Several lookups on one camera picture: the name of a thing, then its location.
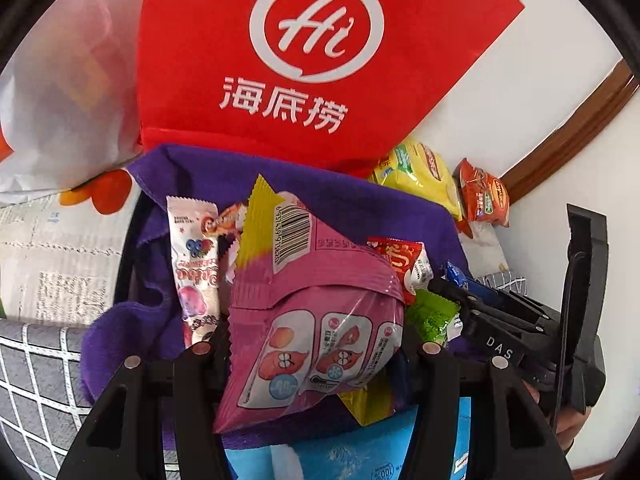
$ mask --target gray grid fabric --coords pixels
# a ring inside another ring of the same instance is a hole
[[[86,329],[0,320],[0,431],[35,480],[55,480],[90,411],[80,389]],[[180,480],[175,451],[168,480]]]

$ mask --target snack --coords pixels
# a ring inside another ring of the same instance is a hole
[[[447,325],[460,307],[453,301],[429,290],[417,290],[415,302],[405,315],[405,322],[415,327],[423,341],[443,344],[447,338]]]
[[[400,346],[403,307],[387,260],[259,176],[236,258],[231,375],[214,430],[300,412],[364,386]]]
[[[361,426],[379,422],[395,413],[394,395],[386,368],[369,381],[367,386],[340,394],[340,400]]]
[[[242,232],[242,223],[246,214],[246,206],[242,203],[227,207],[215,220],[207,225],[205,236],[226,236],[231,240]]]
[[[509,227],[509,195],[492,174],[476,168],[464,158],[456,168],[467,222],[490,222]],[[467,229],[460,227],[470,238]]]
[[[445,266],[445,278],[460,288],[468,290],[469,294],[480,298],[487,305],[493,306],[500,301],[495,290],[466,277],[465,273],[451,262],[447,262]]]
[[[391,261],[407,305],[415,301],[415,289],[427,288],[433,271],[422,242],[405,242],[394,238],[370,236],[367,245]]]
[[[220,319],[218,235],[215,204],[168,196],[172,267],[184,321],[184,345],[209,338]]]
[[[302,209],[305,209],[305,206],[300,202],[300,199],[289,191],[281,191],[278,193],[278,196],[283,197],[287,202],[291,202],[300,206]],[[242,236],[244,220],[246,219],[246,205],[235,204],[225,209],[221,216],[225,216],[226,213],[234,215],[236,221],[236,228],[233,232],[233,242],[223,257],[222,265],[225,281],[232,284],[236,275],[236,258],[238,257],[238,251],[240,250],[240,238]]]
[[[440,155],[416,140],[398,144],[380,160],[369,181],[440,204],[453,218],[462,219],[458,188],[449,169]]]

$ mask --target white wall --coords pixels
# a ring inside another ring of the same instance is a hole
[[[414,131],[451,169],[500,176],[563,123],[620,54],[578,0],[526,8]]]
[[[569,453],[573,468],[613,458],[640,414],[640,92],[587,148],[511,208],[497,228],[510,267],[529,293],[558,307],[566,270],[566,203],[607,216],[609,273],[599,335],[604,392]]]

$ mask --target yellow instant noodle package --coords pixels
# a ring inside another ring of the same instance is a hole
[[[398,144],[380,160],[369,181],[440,204],[462,220],[458,188],[449,169],[440,155],[421,142],[407,138]]]

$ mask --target red bag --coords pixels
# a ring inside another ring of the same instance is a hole
[[[402,286],[404,304],[413,304],[416,289],[427,288],[427,284],[433,278],[433,270],[424,244],[370,236],[367,238],[367,245],[388,258]]]
[[[145,0],[146,149],[180,142],[368,176],[518,0]]]

